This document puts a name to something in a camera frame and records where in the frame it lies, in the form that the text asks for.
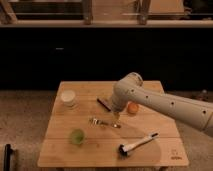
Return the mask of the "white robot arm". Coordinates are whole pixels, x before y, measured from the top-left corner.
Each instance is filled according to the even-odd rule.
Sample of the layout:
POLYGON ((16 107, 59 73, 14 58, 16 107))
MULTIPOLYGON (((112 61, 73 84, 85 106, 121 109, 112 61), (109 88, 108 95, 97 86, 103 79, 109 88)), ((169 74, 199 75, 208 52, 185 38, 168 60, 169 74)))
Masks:
POLYGON ((115 113, 134 102, 162 113, 213 138, 213 103, 151 91, 142 87, 142 77, 127 74, 113 86, 110 107, 115 113))

